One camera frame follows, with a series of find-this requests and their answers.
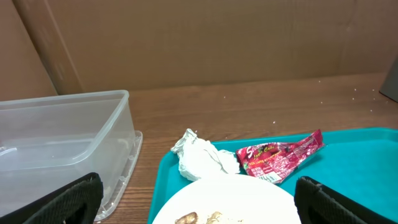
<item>white napkin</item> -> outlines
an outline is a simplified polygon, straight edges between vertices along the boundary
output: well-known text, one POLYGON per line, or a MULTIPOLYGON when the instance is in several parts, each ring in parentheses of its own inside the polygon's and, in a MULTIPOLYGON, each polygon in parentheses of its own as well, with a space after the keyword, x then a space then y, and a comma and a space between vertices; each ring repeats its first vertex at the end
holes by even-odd
POLYGON ((181 175, 191 181, 239 173, 239 163, 233 152, 218 151, 211 142, 198 138, 189 128, 171 151, 180 159, 178 170, 181 175))

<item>cardboard wall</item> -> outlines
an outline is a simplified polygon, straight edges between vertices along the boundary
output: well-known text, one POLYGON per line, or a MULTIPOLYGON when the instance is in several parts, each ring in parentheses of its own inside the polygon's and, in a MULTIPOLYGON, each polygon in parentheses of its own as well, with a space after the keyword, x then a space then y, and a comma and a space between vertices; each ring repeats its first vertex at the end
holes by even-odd
POLYGON ((386 72, 398 51, 396 0, 15 3, 60 93, 386 72))
POLYGON ((56 95, 11 0, 0 1, 0 101, 56 95))

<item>plastic storage bin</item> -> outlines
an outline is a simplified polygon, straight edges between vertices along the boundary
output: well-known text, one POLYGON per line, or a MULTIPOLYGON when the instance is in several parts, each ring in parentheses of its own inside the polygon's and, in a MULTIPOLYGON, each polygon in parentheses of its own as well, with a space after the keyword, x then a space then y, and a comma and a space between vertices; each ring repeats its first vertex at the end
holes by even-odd
POLYGON ((137 161, 142 133, 124 90, 0 102, 0 216, 97 172, 110 215, 137 161))

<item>candy wrapper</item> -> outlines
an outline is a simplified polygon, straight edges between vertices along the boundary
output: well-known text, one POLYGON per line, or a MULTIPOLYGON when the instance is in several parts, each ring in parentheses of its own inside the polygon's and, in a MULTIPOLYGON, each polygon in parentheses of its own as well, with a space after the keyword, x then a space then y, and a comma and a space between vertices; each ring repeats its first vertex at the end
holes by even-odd
POLYGON ((244 147, 236 151, 236 156, 248 175, 276 184, 324 146, 322 141, 321 130, 317 130, 296 143, 270 142, 244 147))

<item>wooden table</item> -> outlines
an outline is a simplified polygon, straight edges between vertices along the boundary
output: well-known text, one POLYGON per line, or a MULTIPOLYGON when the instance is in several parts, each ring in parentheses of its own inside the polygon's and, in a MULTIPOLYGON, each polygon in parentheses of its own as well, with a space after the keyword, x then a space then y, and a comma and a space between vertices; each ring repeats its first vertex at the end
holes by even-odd
POLYGON ((187 128, 210 141, 363 127, 398 128, 398 103, 378 92, 385 74, 188 86, 130 92, 141 153, 114 213, 102 223, 147 223, 161 158, 187 128))

